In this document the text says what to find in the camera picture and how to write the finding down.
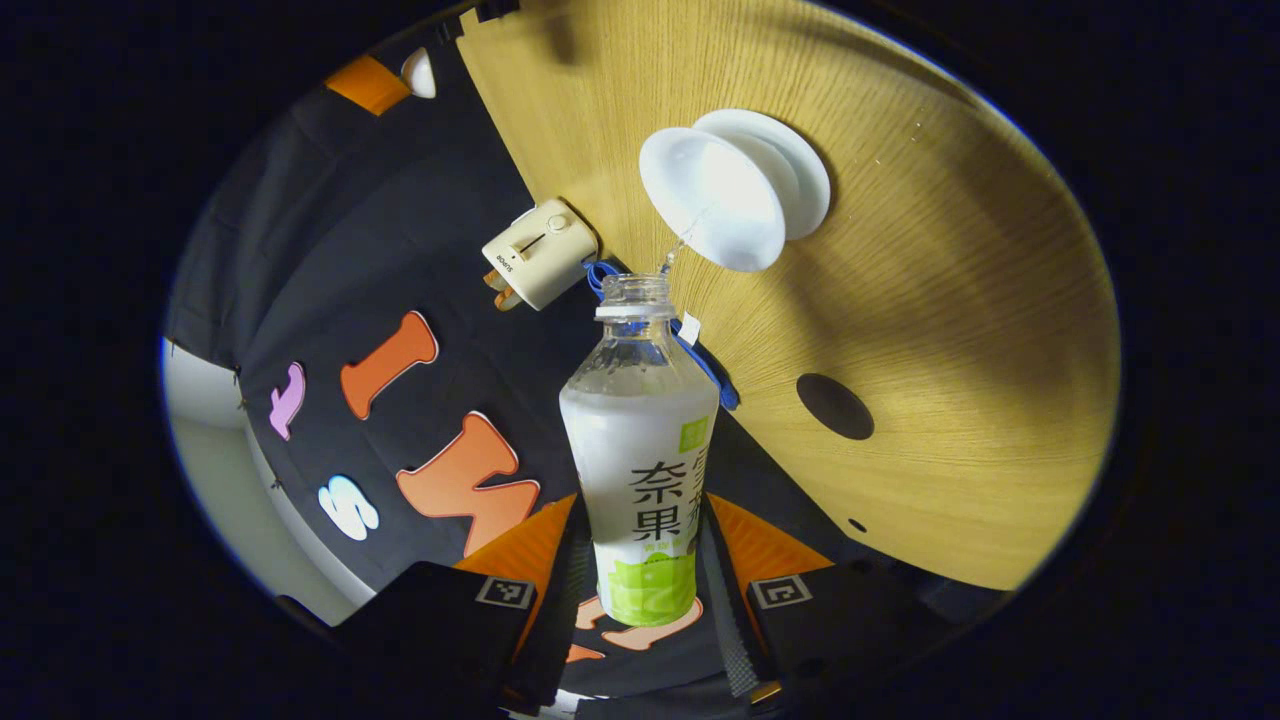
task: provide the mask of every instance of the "green label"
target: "green label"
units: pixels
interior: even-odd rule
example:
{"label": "green label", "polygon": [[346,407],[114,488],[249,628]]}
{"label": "green label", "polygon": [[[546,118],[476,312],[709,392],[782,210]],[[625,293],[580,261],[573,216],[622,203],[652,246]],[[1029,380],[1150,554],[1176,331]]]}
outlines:
{"label": "green label", "polygon": [[694,603],[695,555],[668,557],[655,552],[639,565],[621,560],[609,573],[611,615],[636,628],[675,623]]}
{"label": "green label", "polygon": [[694,420],[692,423],[685,423],[680,428],[680,451],[689,452],[696,447],[701,447],[703,442],[707,439],[707,418],[701,420]]}

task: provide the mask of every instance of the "pink letter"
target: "pink letter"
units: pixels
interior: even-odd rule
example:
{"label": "pink letter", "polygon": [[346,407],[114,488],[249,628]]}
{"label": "pink letter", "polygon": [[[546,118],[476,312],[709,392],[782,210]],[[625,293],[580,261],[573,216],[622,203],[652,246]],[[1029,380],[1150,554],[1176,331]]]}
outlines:
{"label": "pink letter", "polygon": [[307,378],[298,363],[289,365],[289,386],[284,388],[284,392],[271,389],[271,414],[268,415],[268,419],[275,432],[280,433],[285,441],[289,439],[289,423],[302,409],[302,397],[306,393]]}

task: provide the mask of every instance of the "water droplet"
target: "water droplet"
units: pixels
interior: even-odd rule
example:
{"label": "water droplet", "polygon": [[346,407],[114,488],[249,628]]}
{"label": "water droplet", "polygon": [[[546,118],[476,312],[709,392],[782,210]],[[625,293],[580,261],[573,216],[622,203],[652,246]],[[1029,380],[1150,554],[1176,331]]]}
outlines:
{"label": "water droplet", "polygon": [[671,272],[671,269],[676,265],[676,255],[680,252],[680,249],[684,247],[684,246],[685,246],[685,241],[684,240],[677,240],[676,241],[676,245],[673,245],[672,249],[667,251],[666,261],[662,264],[662,268],[658,269],[659,273],[662,273],[662,274],[666,275],[667,273]]}

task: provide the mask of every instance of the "orange letter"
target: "orange letter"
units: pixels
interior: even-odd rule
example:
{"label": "orange letter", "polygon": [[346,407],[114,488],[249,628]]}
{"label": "orange letter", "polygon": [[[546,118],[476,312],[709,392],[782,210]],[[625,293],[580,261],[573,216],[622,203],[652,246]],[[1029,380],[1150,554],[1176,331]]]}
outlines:
{"label": "orange letter", "polygon": [[573,621],[573,626],[579,630],[590,630],[600,618],[604,618],[604,607],[600,606],[600,596],[595,596],[577,606],[577,620]]}
{"label": "orange letter", "polygon": [[434,363],[435,336],[417,310],[401,318],[401,329],[387,338],[357,365],[347,365],[338,373],[347,405],[361,420],[369,419],[369,406],[392,380],[419,363]]}
{"label": "orange letter", "polygon": [[689,609],[680,616],[678,620],[673,623],[667,623],[666,625],[658,625],[657,628],[631,628],[621,633],[604,633],[600,637],[608,642],[625,647],[627,650],[649,650],[653,643],[660,641],[662,638],[673,635],[680,630],[692,625],[703,616],[703,601],[694,598],[694,606]]}
{"label": "orange letter", "polygon": [[477,488],[489,478],[509,475],[520,468],[516,451],[480,413],[467,413],[462,433],[417,470],[396,474],[404,500],[428,518],[471,516],[466,557],[502,533],[518,525],[534,509],[540,489],[536,480]]}
{"label": "orange letter", "polygon": [[568,646],[568,660],[564,661],[564,665],[577,662],[579,660],[599,660],[602,657],[604,657],[603,652],[595,652],[580,644],[571,644]]}

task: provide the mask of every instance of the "plastic bottle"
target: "plastic bottle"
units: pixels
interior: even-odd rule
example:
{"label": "plastic bottle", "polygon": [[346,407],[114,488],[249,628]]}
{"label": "plastic bottle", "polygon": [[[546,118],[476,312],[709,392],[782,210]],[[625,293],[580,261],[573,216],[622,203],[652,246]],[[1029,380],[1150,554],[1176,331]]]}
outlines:
{"label": "plastic bottle", "polygon": [[695,548],[716,384],[671,337],[664,274],[609,275],[604,338],[561,389],[591,524],[604,611],[627,625],[678,620]]}

